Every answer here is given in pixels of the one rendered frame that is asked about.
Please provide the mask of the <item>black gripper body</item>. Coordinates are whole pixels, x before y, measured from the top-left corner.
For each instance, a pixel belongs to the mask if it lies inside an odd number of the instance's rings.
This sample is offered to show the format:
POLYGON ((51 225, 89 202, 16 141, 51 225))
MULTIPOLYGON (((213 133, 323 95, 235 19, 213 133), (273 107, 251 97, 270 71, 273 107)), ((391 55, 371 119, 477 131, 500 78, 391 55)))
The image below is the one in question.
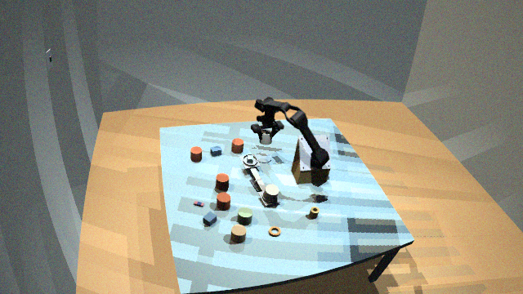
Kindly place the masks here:
POLYGON ((275 118, 266 118, 265 115, 263 115, 263 118, 264 118, 264 120, 263 120, 262 126, 259 126, 258 123, 251 125, 251 129, 255 134, 262 132, 262 129, 272 128, 272 127, 274 127, 275 129, 280 129, 280 130, 284 129, 284 124, 280 120, 275 121, 275 118))

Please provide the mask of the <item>dark cylinder with pale green top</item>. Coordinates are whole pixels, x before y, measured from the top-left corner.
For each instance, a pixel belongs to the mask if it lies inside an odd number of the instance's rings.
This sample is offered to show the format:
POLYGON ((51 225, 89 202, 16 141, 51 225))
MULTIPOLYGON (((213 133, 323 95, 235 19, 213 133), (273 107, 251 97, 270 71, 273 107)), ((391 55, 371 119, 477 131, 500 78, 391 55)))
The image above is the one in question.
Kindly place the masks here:
POLYGON ((252 220, 253 220, 252 215, 253 215, 253 212, 250 208, 241 207, 238 210, 237 220, 240 225, 247 226, 252 223, 252 220))

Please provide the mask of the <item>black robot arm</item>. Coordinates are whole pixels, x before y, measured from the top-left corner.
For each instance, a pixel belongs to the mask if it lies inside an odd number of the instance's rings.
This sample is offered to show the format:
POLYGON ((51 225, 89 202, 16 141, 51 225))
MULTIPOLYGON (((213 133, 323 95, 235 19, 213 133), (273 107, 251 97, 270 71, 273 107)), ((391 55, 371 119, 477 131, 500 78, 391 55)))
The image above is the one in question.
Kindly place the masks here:
POLYGON ((306 142, 312 149, 312 167, 321 169, 321 167, 330 159, 329 153, 320 147, 319 143, 313 136, 311 129, 308 127, 308 118, 306 113, 298 106, 290 105, 288 102, 276 101, 272 97, 268 96, 264 100, 257 99, 254 107, 259 111, 265 112, 264 115, 266 118, 274 118, 275 113, 282 112, 285 115, 286 120, 295 128, 299 129, 306 142), (288 118, 287 116, 287 111, 289 109, 297 111, 291 118, 288 118))

